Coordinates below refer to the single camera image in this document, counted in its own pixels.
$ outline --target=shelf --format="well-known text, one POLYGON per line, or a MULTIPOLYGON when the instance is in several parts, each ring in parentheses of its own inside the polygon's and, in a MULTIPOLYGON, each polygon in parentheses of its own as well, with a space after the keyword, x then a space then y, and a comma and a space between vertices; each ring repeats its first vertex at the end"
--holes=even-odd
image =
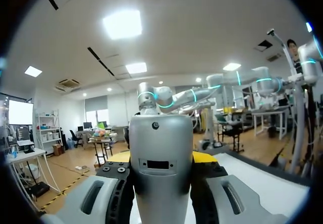
POLYGON ((61 140, 61 138, 43 141, 42 143, 54 142, 54 141, 58 141, 58 140, 61 140))
POLYGON ((56 116, 39 116, 39 118, 55 118, 56 116))
POLYGON ((37 130, 37 131, 46 132, 46 131, 56 131, 56 130, 59 130, 59 128, 40 129, 40 130, 37 130))

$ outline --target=cardboard box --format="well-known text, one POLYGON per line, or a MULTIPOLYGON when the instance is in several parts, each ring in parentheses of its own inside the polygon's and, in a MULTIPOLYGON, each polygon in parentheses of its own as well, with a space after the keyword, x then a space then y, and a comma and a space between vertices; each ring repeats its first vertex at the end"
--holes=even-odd
MULTIPOLYGON (((105 161, 103 160, 103 159, 100 159, 100 165, 101 166, 103 166, 105 164, 105 161)), ((95 169, 98 169, 100 166, 99 166, 99 164, 98 164, 98 162, 96 161, 95 163, 94 163, 94 168, 95 169)))
POLYGON ((63 153, 62 146, 60 144, 55 144, 52 147, 54 149, 54 155, 55 156, 59 156, 59 155, 61 155, 63 153))

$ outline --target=black chair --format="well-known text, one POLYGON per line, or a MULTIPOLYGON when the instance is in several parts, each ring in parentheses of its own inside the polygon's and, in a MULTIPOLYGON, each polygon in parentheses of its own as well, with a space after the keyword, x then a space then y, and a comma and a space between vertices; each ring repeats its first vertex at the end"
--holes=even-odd
POLYGON ((72 134, 72 140, 73 140, 73 141, 76 141, 76 144, 74 144, 74 146, 75 146, 75 147, 78 147, 78 145, 83 146, 83 143, 79 143, 79 141, 80 141, 80 140, 82 140, 82 138, 77 137, 77 136, 75 135, 75 133, 74 133, 72 130, 70 130, 70 132, 71 132, 71 134, 72 134))
POLYGON ((228 136, 233 138, 233 151, 235 152, 243 152, 244 149, 240 149, 240 134, 243 132, 243 125, 242 122, 239 122, 237 124, 229 124, 227 120, 223 117, 223 115, 216 115, 216 118, 218 120, 218 123, 222 125, 222 132, 218 132, 218 138, 219 135, 222 135, 222 142, 223 142, 223 136, 228 136))

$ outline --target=floor tape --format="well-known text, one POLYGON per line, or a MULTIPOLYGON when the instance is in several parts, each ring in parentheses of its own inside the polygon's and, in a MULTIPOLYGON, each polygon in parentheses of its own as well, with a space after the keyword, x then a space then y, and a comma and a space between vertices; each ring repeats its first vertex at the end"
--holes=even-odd
POLYGON ((78 177, 76 180, 74 180, 70 185, 68 185, 65 189, 63 189, 57 196, 55 196, 50 202, 48 202, 46 205, 44 205, 40 210, 45 210, 50 204, 52 204, 57 198, 59 198, 61 195, 66 195, 65 191, 68 190, 73 184, 75 184, 80 178, 82 178, 87 172, 90 170, 85 171, 80 177, 78 177))

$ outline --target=ceiling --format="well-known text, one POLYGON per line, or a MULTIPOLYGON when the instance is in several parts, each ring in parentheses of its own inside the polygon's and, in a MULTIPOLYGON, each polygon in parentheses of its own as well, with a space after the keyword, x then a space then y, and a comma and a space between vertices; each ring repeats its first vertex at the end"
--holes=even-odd
POLYGON ((221 73, 229 62, 241 69, 268 66, 279 45, 266 35, 275 31, 285 41, 309 39, 305 21, 289 0, 38 0, 13 41, 4 73, 6 92, 53 90, 64 79, 81 89, 69 93, 80 99, 128 91, 147 81, 158 86, 192 85, 196 77, 221 73), (111 40, 102 20, 123 9, 140 11, 142 34, 111 40), (273 46, 253 48, 264 39, 273 46), (91 47, 112 76, 89 52, 91 47), (129 75, 125 65, 146 62, 147 72, 129 75), (28 66, 43 71, 25 75, 28 66))

